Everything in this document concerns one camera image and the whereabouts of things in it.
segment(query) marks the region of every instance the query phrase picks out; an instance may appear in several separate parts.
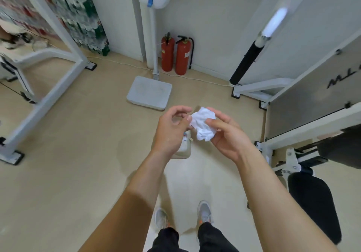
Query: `left hand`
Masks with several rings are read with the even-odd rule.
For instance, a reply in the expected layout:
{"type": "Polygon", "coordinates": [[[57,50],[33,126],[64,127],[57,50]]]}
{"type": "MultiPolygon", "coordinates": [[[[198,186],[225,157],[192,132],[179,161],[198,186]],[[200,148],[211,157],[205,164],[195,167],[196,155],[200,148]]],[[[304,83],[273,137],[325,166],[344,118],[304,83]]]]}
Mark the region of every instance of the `left hand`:
{"type": "Polygon", "coordinates": [[[190,129],[192,116],[188,113],[191,111],[191,107],[174,106],[159,118],[152,151],[165,154],[169,159],[177,152],[182,143],[184,132],[190,129]],[[172,119],[175,116],[183,119],[174,122],[172,119]]]}

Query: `fire extinguisher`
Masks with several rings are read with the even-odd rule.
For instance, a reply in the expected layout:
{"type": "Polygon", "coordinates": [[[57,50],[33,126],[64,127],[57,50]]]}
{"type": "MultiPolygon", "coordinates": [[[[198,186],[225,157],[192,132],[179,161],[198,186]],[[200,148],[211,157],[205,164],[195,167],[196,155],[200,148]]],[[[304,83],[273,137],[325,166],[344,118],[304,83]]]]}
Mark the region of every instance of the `fire extinguisher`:
{"type": "Polygon", "coordinates": [[[162,38],[162,70],[170,72],[173,69],[175,40],[168,32],[162,38]]]}
{"type": "Polygon", "coordinates": [[[191,37],[185,37],[183,35],[179,35],[181,37],[175,44],[178,44],[177,50],[177,61],[175,63],[175,72],[178,75],[184,75],[187,72],[187,66],[189,61],[189,55],[191,55],[191,63],[189,64],[189,68],[192,66],[193,60],[193,51],[194,51],[194,40],[191,37]]]}

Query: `crumpled white tissue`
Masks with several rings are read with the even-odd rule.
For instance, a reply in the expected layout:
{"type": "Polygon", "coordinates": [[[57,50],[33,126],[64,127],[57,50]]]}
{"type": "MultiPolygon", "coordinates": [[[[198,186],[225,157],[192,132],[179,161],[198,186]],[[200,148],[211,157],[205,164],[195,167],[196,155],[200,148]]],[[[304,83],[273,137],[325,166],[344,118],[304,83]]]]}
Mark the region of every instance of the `crumpled white tissue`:
{"type": "Polygon", "coordinates": [[[203,107],[201,107],[198,112],[192,114],[191,126],[196,129],[198,140],[204,139],[205,141],[209,141],[217,132],[216,129],[211,128],[205,123],[207,118],[215,119],[215,114],[213,111],[203,107]]]}

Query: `right hand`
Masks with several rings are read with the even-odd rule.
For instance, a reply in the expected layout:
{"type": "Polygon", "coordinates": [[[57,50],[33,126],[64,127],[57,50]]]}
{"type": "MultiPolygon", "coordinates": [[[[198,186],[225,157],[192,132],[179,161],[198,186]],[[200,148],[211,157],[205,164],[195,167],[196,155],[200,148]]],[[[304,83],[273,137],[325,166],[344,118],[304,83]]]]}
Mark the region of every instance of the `right hand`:
{"type": "Polygon", "coordinates": [[[217,129],[212,138],[213,145],[227,158],[233,162],[241,160],[240,153],[244,147],[252,146],[252,142],[241,127],[228,115],[208,107],[210,111],[220,120],[208,118],[205,122],[208,126],[217,129]]]}

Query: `scale platform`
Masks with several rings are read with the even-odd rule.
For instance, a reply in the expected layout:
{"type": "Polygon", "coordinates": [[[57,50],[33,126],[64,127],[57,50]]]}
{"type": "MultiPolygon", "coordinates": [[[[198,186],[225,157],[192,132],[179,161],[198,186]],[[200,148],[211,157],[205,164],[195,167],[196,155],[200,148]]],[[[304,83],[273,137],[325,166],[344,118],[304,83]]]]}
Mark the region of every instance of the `scale platform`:
{"type": "Polygon", "coordinates": [[[153,109],[164,110],[167,107],[172,84],[137,76],[127,95],[128,101],[153,109]]]}

